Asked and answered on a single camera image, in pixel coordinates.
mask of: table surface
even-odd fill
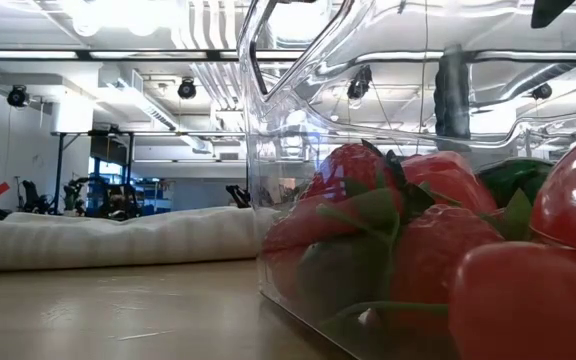
[[[348,359],[256,278],[254,261],[0,273],[0,360]]]

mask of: transparent container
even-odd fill
[[[263,295],[360,359],[576,359],[576,2],[552,3],[252,2]]]

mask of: exposed pipe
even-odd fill
[[[177,0],[177,5],[181,10],[181,14],[187,16],[187,18],[181,19],[181,24],[178,28],[179,33],[175,34],[175,31],[171,32],[173,35],[172,41],[175,43],[177,48],[196,49],[197,46],[195,45],[192,33],[190,32],[190,2],[189,0]],[[199,78],[199,81],[204,86],[204,89],[206,89],[206,92],[208,92],[210,98],[219,104],[221,109],[227,108],[228,104],[226,101],[216,93],[215,88],[217,85],[212,81],[212,77],[204,64],[192,63],[190,69],[193,71],[195,76]]]
[[[229,49],[237,49],[237,30],[235,25],[235,19],[237,12],[235,10],[235,0],[224,0],[224,7],[226,10],[226,24],[225,24],[225,34],[226,34],[226,45]],[[235,83],[233,87],[235,89],[235,94],[237,94],[237,99],[239,104],[243,104],[241,95],[241,79],[239,78],[239,65],[230,63],[228,67],[234,75]]]
[[[232,4],[234,6],[233,1],[234,0],[225,0],[225,4]],[[215,46],[216,48],[223,49],[224,44],[221,41],[220,20],[219,20],[219,15],[221,13],[220,8],[219,8],[219,0],[208,0],[208,6],[210,9],[210,30],[209,30],[210,41],[212,42],[213,46]],[[228,80],[230,81],[230,84],[233,88],[235,96],[237,97],[237,101],[241,102],[241,93],[240,93],[240,89],[239,89],[239,84],[237,82],[237,78],[235,77],[236,69],[233,70],[231,65],[232,64],[225,64],[225,65],[224,64],[218,64],[217,66],[219,68],[221,68],[223,70],[223,72],[226,73],[226,76],[228,77]],[[228,87],[226,87],[226,88],[224,88],[224,91],[228,94],[228,98],[230,98],[232,101],[232,93],[230,92],[230,89]],[[234,110],[235,108],[236,108],[236,104],[233,101],[232,109]]]
[[[193,4],[195,6],[195,27],[193,31],[193,37],[199,45],[200,49],[208,49],[208,43],[206,42],[206,36],[204,34],[204,1],[203,0],[193,0]],[[216,81],[216,89],[217,92],[222,96],[223,99],[226,100],[228,104],[228,108],[234,109],[235,102],[232,100],[232,97],[228,94],[228,89],[226,88],[226,83],[222,78],[221,74],[219,73],[219,69],[215,66],[215,64],[208,63],[205,65],[206,69],[208,69],[208,74],[210,78],[208,81],[212,80],[212,83]]]
[[[185,41],[182,40],[182,36],[181,34],[179,34],[180,32],[183,33],[183,30],[171,29],[170,31],[171,40],[173,44],[175,44],[175,47],[177,49],[185,49],[186,48]],[[195,77],[199,79],[199,82],[203,85],[204,89],[208,93],[208,96],[210,96],[211,99],[213,99],[217,104],[219,104],[221,108],[225,108],[226,107],[225,102],[217,96],[217,94],[214,91],[214,88],[208,86],[208,80],[205,77],[205,69],[200,70],[199,64],[191,63],[190,70],[193,72],[193,74],[195,74]]]
[[[576,50],[576,42],[571,48]],[[506,84],[506,86],[498,92],[498,94],[501,93],[501,95],[499,95],[497,99],[487,102],[471,103],[470,106],[480,108],[510,101],[575,68],[576,64],[566,63],[551,64],[548,66],[535,65]]]

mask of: ventilation duct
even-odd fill
[[[530,69],[519,74],[513,80],[511,80],[506,86],[504,86],[498,94],[500,94],[496,100],[486,101],[486,102],[474,102],[471,103],[471,107],[481,108],[485,106],[491,106],[495,104],[500,104],[506,101],[510,101],[519,95],[525,94],[540,85],[553,80],[565,73],[576,68],[576,64],[551,64],[547,66],[535,65]]]
[[[226,6],[226,27],[225,27],[225,31],[226,31],[226,36],[228,36],[228,31],[235,31],[234,29],[234,1],[225,1],[225,4],[229,4],[232,9],[229,9]],[[224,44],[221,41],[221,22],[219,20],[220,18],[220,8],[219,8],[219,0],[208,0],[208,5],[210,8],[210,42],[212,42],[213,46],[219,48],[219,49],[223,49],[224,48]],[[240,89],[239,89],[239,84],[237,82],[237,78],[235,76],[235,73],[237,72],[237,69],[234,67],[234,64],[229,63],[229,64],[218,64],[217,65],[228,77],[228,80],[230,81],[231,87],[233,89],[233,91],[235,92],[235,97],[237,98],[237,101],[241,101],[241,94],[240,94]],[[232,102],[232,110],[236,109],[237,105],[234,103],[234,101],[232,101],[232,93],[230,92],[230,89],[228,88],[228,86],[224,87],[224,92],[226,93],[226,96],[228,97],[229,101],[229,105]]]
[[[190,29],[190,3],[194,5],[194,22],[193,29]],[[206,41],[206,36],[204,33],[204,2],[203,0],[177,0],[177,5],[179,13],[181,14],[181,19],[179,20],[179,27],[176,29],[171,29],[171,39],[178,49],[208,49],[208,42]],[[220,6],[218,0],[211,0],[209,3],[211,16],[210,16],[210,40],[216,47],[223,47],[221,42],[221,26],[220,26]],[[231,26],[234,31],[234,18],[228,18],[226,15],[226,29]],[[204,86],[208,95],[211,99],[216,102],[220,109],[235,109],[237,104],[235,103],[233,96],[228,89],[226,82],[223,79],[223,75],[219,69],[223,67],[221,64],[205,64],[205,63],[193,63],[191,64],[191,70],[197,76],[201,84]],[[236,77],[236,71],[227,70],[228,66],[224,68],[226,76],[229,78],[232,86],[238,91],[238,79]]]
[[[143,92],[143,78],[135,70],[132,71],[131,84],[126,83],[121,78],[117,78],[115,82],[108,82],[107,75],[104,81],[107,81],[106,86],[121,91],[125,96],[129,96],[132,103],[144,114],[148,115],[150,119],[164,124],[170,131],[190,131],[190,129],[185,129],[178,125],[172,114],[157,105],[155,99]],[[211,154],[213,151],[213,146],[210,142],[201,140],[196,136],[181,135],[179,138],[191,146],[195,153]]]

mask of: white wall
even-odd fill
[[[219,159],[221,153],[238,153],[239,159],[246,158],[244,146],[215,146],[213,154],[195,154],[190,146],[184,146],[181,140],[179,146],[135,146],[135,160],[213,160]]]
[[[44,115],[41,121],[37,110],[11,109],[0,95],[0,183],[7,182],[11,187],[0,196],[0,208],[14,210],[17,207],[15,176],[35,182],[40,195],[50,194],[52,198],[58,152],[58,138],[50,135],[52,128],[52,116]],[[87,137],[80,137],[64,151],[62,184],[73,175],[86,176],[89,154]]]
[[[246,178],[245,163],[133,163],[132,171],[140,177],[177,178]]]

